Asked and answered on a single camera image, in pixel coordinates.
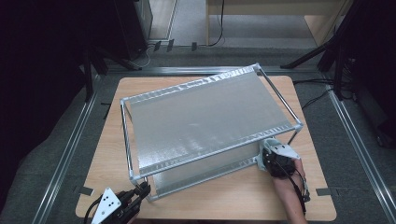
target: floor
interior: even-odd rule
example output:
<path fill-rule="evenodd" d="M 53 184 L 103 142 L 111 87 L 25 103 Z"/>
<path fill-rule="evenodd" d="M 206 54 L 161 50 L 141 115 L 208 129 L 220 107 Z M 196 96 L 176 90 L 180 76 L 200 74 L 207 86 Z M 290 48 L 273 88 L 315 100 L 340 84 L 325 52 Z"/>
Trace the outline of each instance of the floor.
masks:
<path fill-rule="evenodd" d="M 150 37 L 152 41 L 174 39 L 174 46 L 205 44 L 205 1 L 150 0 L 150 3 L 154 17 L 152 32 L 156 34 Z M 219 39 L 220 25 L 221 16 L 210 16 L 210 44 Z M 224 15 L 222 29 L 217 47 L 310 49 L 317 46 L 303 16 Z"/>

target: black stand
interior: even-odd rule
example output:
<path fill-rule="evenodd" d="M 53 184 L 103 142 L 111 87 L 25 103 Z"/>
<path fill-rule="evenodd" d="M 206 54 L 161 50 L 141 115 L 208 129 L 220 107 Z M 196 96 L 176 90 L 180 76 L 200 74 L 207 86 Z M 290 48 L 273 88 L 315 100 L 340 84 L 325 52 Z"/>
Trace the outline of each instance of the black stand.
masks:
<path fill-rule="evenodd" d="M 342 85 L 343 68 L 346 58 L 345 44 L 347 42 L 347 37 L 348 37 L 347 32 L 349 30 L 348 27 L 350 23 L 352 23 L 352 21 L 354 20 L 356 13 L 361 6 L 361 2 L 362 0 L 353 1 L 353 4 L 350 7 L 346 16 L 344 17 L 343 22 L 341 22 L 341 25 L 338 28 L 337 32 L 329 41 L 317 47 L 316 49 L 308 52 L 303 57 L 297 59 L 292 63 L 280 65 L 280 68 L 285 68 L 285 69 L 295 68 L 298 65 L 324 52 L 323 56 L 321 57 L 317 65 L 318 70 L 320 72 L 327 72 L 332 67 L 332 64 L 336 62 L 335 75 L 334 75 L 334 92 L 337 95 L 338 99 L 342 100 L 343 97 L 341 94 L 341 85 Z"/>

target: wire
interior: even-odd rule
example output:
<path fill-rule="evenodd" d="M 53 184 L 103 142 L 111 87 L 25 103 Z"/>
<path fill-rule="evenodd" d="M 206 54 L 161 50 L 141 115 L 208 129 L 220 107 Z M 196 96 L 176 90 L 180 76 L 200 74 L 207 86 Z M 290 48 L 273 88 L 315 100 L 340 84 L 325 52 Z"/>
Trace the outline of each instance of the wire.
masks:
<path fill-rule="evenodd" d="M 296 183 L 294 182 L 294 180 L 291 178 L 291 176 L 288 174 L 288 172 L 286 172 L 285 169 L 283 169 L 283 167 L 279 164 L 279 162 L 275 161 L 276 165 L 279 166 L 279 168 L 283 171 L 283 173 L 285 173 L 286 177 L 289 179 L 289 181 L 291 182 L 291 184 L 294 187 L 294 190 L 296 191 L 298 200 L 300 201 L 303 213 L 305 215 L 306 213 L 306 209 L 305 209 L 305 202 L 304 202 L 304 198 L 303 198 L 303 194 L 301 193 L 300 188 L 296 185 Z"/>
<path fill-rule="evenodd" d="M 200 47 L 213 47 L 213 46 L 215 46 L 215 45 L 217 45 L 219 43 L 219 41 L 221 40 L 221 38 L 223 36 L 223 17 L 224 17 L 224 0 L 222 0 L 222 3 L 221 3 L 221 20 L 220 20 L 220 28 L 221 28 L 221 30 L 220 30 L 219 39 L 213 44 L 210 44 L 210 45 L 199 45 Z"/>
<path fill-rule="evenodd" d="M 88 208 L 87 213 L 85 214 L 85 217 L 84 217 L 84 224 L 87 223 L 87 221 L 88 221 L 88 216 L 90 215 L 90 212 L 91 212 L 91 210 L 93 209 L 93 207 L 96 206 L 97 204 L 99 204 L 99 202 L 102 200 L 102 196 L 103 196 L 103 194 L 102 194 L 98 199 L 96 199 L 96 200 L 91 204 L 91 206 Z"/>
<path fill-rule="evenodd" d="M 129 64 L 131 64 L 131 65 L 136 66 L 136 67 L 146 67 L 146 66 L 148 66 L 149 63 L 151 62 L 151 59 L 150 59 L 150 57 L 149 57 L 149 49 L 152 49 L 152 48 L 154 48 L 154 46 L 150 46 L 150 47 L 148 47 L 148 48 L 146 49 L 146 56 L 148 57 L 148 61 L 147 61 L 145 64 L 140 65 L 140 64 L 137 64 L 137 63 L 133 63 L 132 61 L 127 61 L 127 62 L 128 62 Z"/>
<path fill-rule="evenodd" d="M 322 98 L 323 96 L 325 96 L 325 95 L 326 95 L 327 93 L 329 93 L 330 91 L 333 91 L 333 89 L 328 89 L 328 90 L 326 90 L 325 92 L 323 92 L 319 97 L 314 98 L 314 99 L 308 101 L 308 102 L 302 107 L 302 109 L 305 109 L 305 108 L 307 108 L 309 105 L 312 105 L 314 102 L 316 102 L 317 100 L 319 100 L 320 98 Z"/>

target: human hand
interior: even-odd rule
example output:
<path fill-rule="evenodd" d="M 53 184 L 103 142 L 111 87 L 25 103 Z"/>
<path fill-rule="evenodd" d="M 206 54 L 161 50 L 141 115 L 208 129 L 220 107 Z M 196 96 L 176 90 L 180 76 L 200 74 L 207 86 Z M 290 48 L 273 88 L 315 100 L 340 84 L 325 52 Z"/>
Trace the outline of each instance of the human hand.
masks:
<path fill-rule="evenodd" d="M 296 172 L 291 176 L 291 179 L 296 183 L 300 190 L 303 189 L 303 182 L 301 178 L 305 179 L 305 171 L 302 160 L 294 160 Z M 288 178 L 273 177 L 274 187 L 277 196 L 279 197 L 285 209 L 288 222 L 307 223 L 300 200 L 294 190 L 294 186 Z"/>

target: gray floor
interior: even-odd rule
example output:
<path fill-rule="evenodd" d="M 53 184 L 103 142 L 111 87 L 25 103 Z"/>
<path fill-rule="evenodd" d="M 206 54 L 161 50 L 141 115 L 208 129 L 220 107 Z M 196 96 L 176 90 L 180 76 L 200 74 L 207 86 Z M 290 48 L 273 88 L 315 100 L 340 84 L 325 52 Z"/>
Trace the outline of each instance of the gray floor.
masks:
<path fill-rule="evenodd" d="M 175 39 L 175 45 L 205 44 L 205 1 L 179 0 L 173 24 L 170 39 Z M 219 39 L 220 31 L 220 16 L 210 16 L 210 44 Z M 224 15 L 218 46 L 310 49 L 317 45 L 303 16 Z"/>
<path fill-rule="evenodd" d="M 188 0 L 180 0 L 180 5 L 183 1 L 188 2 Z M 195 37 L 200 32 L 192 36 L 178 35 L 177 29 L 182 30 L 180 28 L 182 24 L 177 25 L 177 18 L 175 18 L 174 25 L 172 36 L 178 45 L 186 44 L 189 46 L 192 41 L 204 41 L 202 37 Z M 229 34 L 225 35 L 225 43 L 233 43 L 232 46 L 225 47 L 224 44 L 222 47 L 198 48 L 196 51 L 191 51 L 189 48 L 173 48 L 170 52 L 166 51 L 166 47 L 155 52 L 150 49 L 148 51 L 150 61 L 143 55 L 136 63 L 145 64 L 149 61 L 144 70 L 150 67 L 246 66 L 253 63 L 260 63 L 264 70 L 271 70 L 274 67 L 269 66 L 291 62 L 314 48 L 310 44 L 304 45 L 303 48 L 299 48 L 300 45 L 298 44 L 296 44 L 298 46 L 282 48 L 284 41 L 287 40 L 277 37 L 284 36 L 285 39 L 293 39 L 293 34 L 290 33 L 290 30 L 282 32 L 280 25 L 276 28 L 279 33 L 273 36 L 272 41 L 274 42 L 266 48 L 263 48 L 262 45 L 256 46 L 257 48 L 253 45 L 245 46 L 243 38 L 240 39 L 242 42 L 239 45 L 236 41 L 229 41 L 231 36 Z M 302 34 L 306 35 L 306 27 L 302 21 L 300 21 L 299 26 L 302 30 L 296 32 L 295 38 L 297 39 Z M 312 65 L 315 65 L 318 59 L 319 57 L 316 57 L 308 61 L 297 70 L 281 72 L 277 70 L 277 72 L 269 72 L 269 75 L 287 75 L 292 77 L 293 80 L 319 78 L 321 74 L 318 72 L 302 72 L 305 68 L 312 70 L 314 68 Z M 88 173 L 93 153 L 105 124 L 104 117 L 108 109 L 106 103 L 111 102 L 118 82 L 122 77 L 136 75 L 134 72 L 125 71 L 114 63 L 109 66 L 108 75 L 101 77 L 98 86 L 95 88 L 97 96 L 92 112 L 79 138 L 54 204 L 49 211 L 47 223 L 82 223 L 82 219 L 75 215 L 78 201 L 75 188 L 83 185 Z M 296 85 L 296 91 L 301 104 L 304 105 L 310 99 L 321 95 L 325 91 L 325 87 L 319 84 L 299 84 Z M 389 188 L 395 190 L 396 181 L 393 169 L 391 169 L 395 162 L 395 151 L 377 145 L 373 129 L 356 103 L 345 101 L 345 104 L 379 172 Z M 0 223 L 32 222 L 58 161 L 66 149 L 70 134 L 73 132 L 83 106 L 84 90 L 65 111 L 49 139 L 32 150 L 21 163 L 13 186 L 9 191 L 6 207 L 0 216 Z M 328 186 L 332 189 L 332 192 L 335 192 L 332 199 L 337 211 L 337 218 L 330 223 L 389 223 L 330 98 L 325 96 L 307 107 L 304 110 L 304 115 Z"/>

